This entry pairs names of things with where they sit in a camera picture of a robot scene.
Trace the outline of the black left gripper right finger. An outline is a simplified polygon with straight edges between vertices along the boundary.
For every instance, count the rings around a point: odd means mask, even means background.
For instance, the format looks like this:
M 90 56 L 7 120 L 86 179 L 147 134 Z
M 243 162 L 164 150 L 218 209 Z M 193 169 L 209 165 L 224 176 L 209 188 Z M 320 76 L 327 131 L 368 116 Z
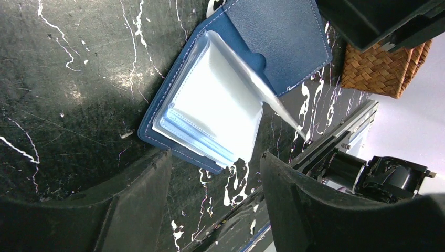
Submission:
M 277 251 L 444 251 L 444 195 L 386 204 L 328 187 L 269 152 L 260 160 Z

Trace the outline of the dark blue card holder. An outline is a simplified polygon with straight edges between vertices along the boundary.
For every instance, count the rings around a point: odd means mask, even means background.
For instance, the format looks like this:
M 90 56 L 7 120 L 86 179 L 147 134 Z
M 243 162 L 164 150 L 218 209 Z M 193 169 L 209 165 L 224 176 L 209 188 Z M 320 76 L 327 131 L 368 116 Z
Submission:
M 226 1 L 196 27 L 137 134 L 219 174 L 251 160 L 264 104 L 302 135 L 280 97 L 331 59 L 315 1 Z

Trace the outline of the right arm base motor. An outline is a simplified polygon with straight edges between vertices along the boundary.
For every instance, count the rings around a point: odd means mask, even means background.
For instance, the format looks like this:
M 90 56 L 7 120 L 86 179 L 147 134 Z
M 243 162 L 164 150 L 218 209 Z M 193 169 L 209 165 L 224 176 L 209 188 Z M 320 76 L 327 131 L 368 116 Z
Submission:
M 351 194 L 383 203 L 414 198 L 424 179 L 435 176 L 417 163 L 389 156 L 374 156 L 365 161 L 338 148 L 307 175 L 320 182 L 334 182 Z

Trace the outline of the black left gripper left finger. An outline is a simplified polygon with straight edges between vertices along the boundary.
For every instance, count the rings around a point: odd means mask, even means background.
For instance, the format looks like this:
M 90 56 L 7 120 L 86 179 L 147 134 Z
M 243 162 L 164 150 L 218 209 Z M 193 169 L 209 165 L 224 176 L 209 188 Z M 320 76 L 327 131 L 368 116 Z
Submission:
M 1 197 L 1 251 L 154 251 L 171 170 L 158 151 L 62 201 Z

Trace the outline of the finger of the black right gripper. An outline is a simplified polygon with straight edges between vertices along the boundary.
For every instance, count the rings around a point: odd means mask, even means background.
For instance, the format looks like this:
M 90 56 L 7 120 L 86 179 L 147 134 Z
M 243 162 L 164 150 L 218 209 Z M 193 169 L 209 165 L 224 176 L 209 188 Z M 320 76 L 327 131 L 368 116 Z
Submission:
M 444 1 L 317 1 L 322 16 L 355 49 L 413 49 L 444 33 Z

